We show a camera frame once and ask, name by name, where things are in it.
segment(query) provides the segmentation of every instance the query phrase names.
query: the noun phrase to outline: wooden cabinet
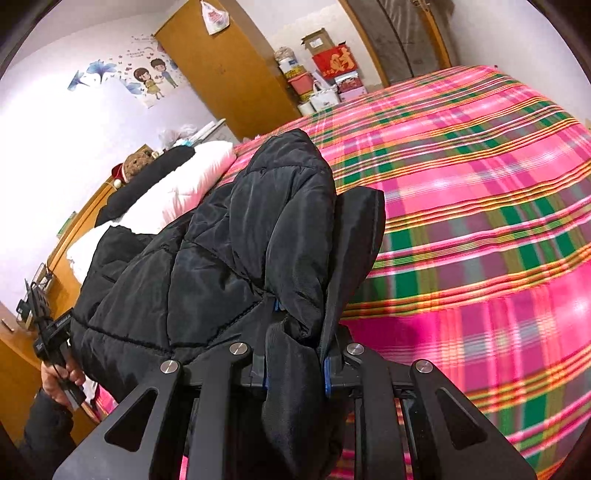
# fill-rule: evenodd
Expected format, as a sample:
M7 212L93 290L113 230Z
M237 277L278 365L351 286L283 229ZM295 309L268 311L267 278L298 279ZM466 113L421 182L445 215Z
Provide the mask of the wooden cabinet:
M273 49L235 0L208 0L230 13L230 26L209 35L199 0L189 0L155 36L218 119L254 138L300 117Z

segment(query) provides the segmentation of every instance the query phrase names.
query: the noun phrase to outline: white bag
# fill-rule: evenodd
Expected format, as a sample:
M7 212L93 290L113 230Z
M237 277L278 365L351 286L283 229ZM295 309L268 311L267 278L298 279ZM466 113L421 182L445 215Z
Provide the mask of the white bag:
M228 12L218 10L213 5L203 1L201 2L201 7L205 26L210 35L215 35L230 26L230 14Z
M314 82L314 94L310 97L310 103L317 112L338 105L340 100L336 94L336 86L323 90L318 82Z
M181 138L189 138L197 131L194 125L183 125L180 130L166 129L158 134L162 150L172 148L175 142Z

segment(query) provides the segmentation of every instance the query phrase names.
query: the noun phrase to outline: cardboard box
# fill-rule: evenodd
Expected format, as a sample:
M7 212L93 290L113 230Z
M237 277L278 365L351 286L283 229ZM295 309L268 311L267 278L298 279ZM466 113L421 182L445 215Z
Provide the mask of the cardboard box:
M356 70L354 72L345 73L344 75L335 77L335 83L339 88L339 93L345 93L363 86L363 82L359 78L359 72Z
M348 100L353 100L354 98L358 98L362 95L365 95L367 92L368 91L365 87L359 87L353 90L349 90L348 92L339 94L340 101L347 102Z
M306 50L312 55L316 55L325 50L330 50L335 46L330 39L328 32L324 28L302 38L301 44L305 45Z

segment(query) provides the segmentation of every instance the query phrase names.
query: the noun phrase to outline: black sleeve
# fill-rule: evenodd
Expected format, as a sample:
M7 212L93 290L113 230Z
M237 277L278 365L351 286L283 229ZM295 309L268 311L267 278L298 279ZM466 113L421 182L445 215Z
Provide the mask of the black sleeve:
M35 479L51 480L57 468L74 451L76 444L70 437L73 426L71 412L40 389L18 448L34 471Z

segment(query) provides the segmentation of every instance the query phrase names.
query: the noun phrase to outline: plastic bag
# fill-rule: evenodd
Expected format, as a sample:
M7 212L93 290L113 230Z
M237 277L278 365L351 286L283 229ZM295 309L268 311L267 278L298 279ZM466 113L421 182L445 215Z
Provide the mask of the plastic bag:
M215 35L230 26L230 14L228 12L218 10L213 5L203 1L201 2L201 7L205 26L210 35Z
M181 138L189 138L197 131L197 127L194 125L183 125L178 130L162 130L158 134L162 150L168 150L172 148L175 142Z
M281 60L285 59L294 59L296 54L294 51L289 47L281 47L279 50L276 50L275 53L275 61L279 63Z

